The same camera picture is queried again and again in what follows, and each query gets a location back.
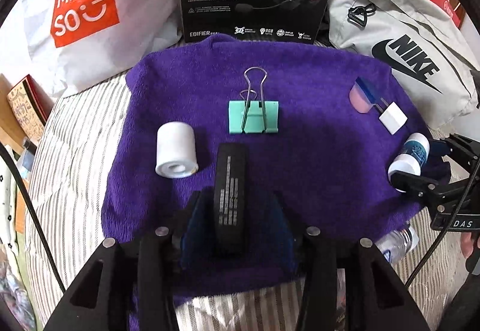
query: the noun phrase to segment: white cylinder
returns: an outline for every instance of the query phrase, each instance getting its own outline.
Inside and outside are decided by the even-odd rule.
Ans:
[[[403,145],[400,154],[388,168],[388,180],[397,171],[420,175],[422,166],[426,163],[429,153],[430,143],[428,139],[421,133],[411,134]]]
[[[184,122],[167,122],[157,132],[155,172],[166,178],[185,178],[198,171],[193,128]]]

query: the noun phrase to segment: blue label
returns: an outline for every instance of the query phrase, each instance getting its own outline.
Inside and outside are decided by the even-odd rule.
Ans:
[[[383,251],[383,256],[385,257],[388,263],[392,263],[392,251],[390,250]]]
[[[413,156],[420,167],[422,167],[427,161],[427,151],[423,148],[423,145],[418,141],[409,140],[404,145],[400,154],[407,154]]]

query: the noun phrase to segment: human hand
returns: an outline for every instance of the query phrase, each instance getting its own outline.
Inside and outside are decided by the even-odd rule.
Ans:
[[[473,245],[472,232],[462,233],[460,238],[460,248],[462,249],[462,254],[465,258],[468,258],[473,254]],[[477,246],[480,248],[480,237],[478,238]]]

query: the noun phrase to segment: purple towel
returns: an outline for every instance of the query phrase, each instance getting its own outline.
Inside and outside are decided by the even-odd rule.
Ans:
[[[245,69],[268,72],[265,99],[279,101],[277,134],[229,134],[228,105],[246,88]],[[258,89],[262,76],[253,79]],[[349,91],[370,79],[408,116],[390,135],[376,110],[359,114]],[[192,191],[214,184],[219,143],[248,145],[252,189],[281,191],[309,225],[334,237],[378,239],[420,210],[389,184],[386,169],[413,132],[429,136],[409,97],[386,64],[312,45],[237,41],[215,35],[198,44],[146,56],[127,74],[130,106],[102,207],[105,236],[128,241],[159,227],[183,208]],[[170,180],[155,173],[158,128],[182,121],[195,130],[200,170]],[[439,158],[429,159],[433,170]],[[177,294],[204,296],[246,291],[288,281],[270,257],[268,210],[262,191],[250,191],[248,250],[235,261],[206,260],[175,282]]]

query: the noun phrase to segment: nike swoosh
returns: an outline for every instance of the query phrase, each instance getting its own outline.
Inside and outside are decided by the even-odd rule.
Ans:
[[[371,55],[376,59],[387,63],[390,67],[396,69],[397,71],[400,71],[401,73],[407,76],[410,76],[418,80],[419,82],[424,83],[424,85],[427,85],[428,87],[433,88],[435,91],[438,91],[441,94],[442,92],[438,88],[436,88],[435,86],[432,86],[430,83],[427,82],[427,78],[425,77],[425,75],[417,74],[416,72],[412,71],[410,68],[404,66],[402,63],[397,62],[395,59],[388,56],[386,47],[387,47],[387,44],[392,40],[393,39],[391,38],[390,40],[384,40],[376,43],[371,49]]]

